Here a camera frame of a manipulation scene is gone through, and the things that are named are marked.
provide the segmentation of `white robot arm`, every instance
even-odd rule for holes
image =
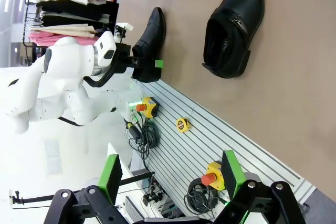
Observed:
[[[129,120],[128,104],[142,99],[140,90],[105,91],[91,99],[82,85],[85,76],[97,76],[108,70],[116,49],[109,31],[93,46],[81,46],[72,37],[65,37],[49,47],[23,77],[8,87],[4,108],[14,131],[24,133],[29,122],[59,118],[66,109],[70,110],[71,120],[79,125],[86,125],[113,108]],[[44,74],[55,79],[60,93],[38,99]]]

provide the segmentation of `gray floor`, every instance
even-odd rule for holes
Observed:
[[[336,224],[336,203],[320,190],[315,190],[306,203],[310,206],[307,224]]]

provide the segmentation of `brown table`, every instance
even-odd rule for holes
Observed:
[[[336,0],[265,0],[245,73],[202,67],[206,23],[222,0],[121,0],[134,45],[165,11],[162,80],[243,132],[336,200]]]

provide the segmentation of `white wall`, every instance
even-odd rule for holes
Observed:
[[[24,70],[0,69],[0,92],[19,78]],[[123,90],[129,82],[129,74],[115,75],[102,89]],[[89,95],[96,92],[99,89],[88,89]],[[50,80],[43,78],[39,96],[53,93],[55,89]],[[124,136],[124,122],[117,112],[103,114],[84,127],[75,127],[59,120],[36,122],[23,135],[8,132],[4,118],[0,118],[0,125],[0,223],[43,223],[48,210],[9,210],[9,189],[13,192],[19,190],[23,198],[54,194],[62,188],[77,190],[88,180],[100,176],[109,142],[125,163],[132,155]],[[59,146],[59,155],[56,152],[47,157],[45,143],[48,141]]]

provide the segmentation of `clothing rack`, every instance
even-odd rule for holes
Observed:
[[[39,17],[39,13],[40,13],[40,8],[36,7],[36,11],[34,13],[30,13],[29,12],[29,7],[36,5],[35,3],[31,2],[30,0],[27,0],[27,4],[26,4],[26,11],[25,11],[25,18],[24,18],[24,28],[23,28],[23,37],[22,37],[22,42],[23,45],[26,48],[47,48],[47,47],[43,47],[43,46],[38,46],[35,43],[33,43],[32,45],[27,45],[26,44],[26,36],[29,35],[29,31],[28,28],[30,28],[31,24],[36,21]]]

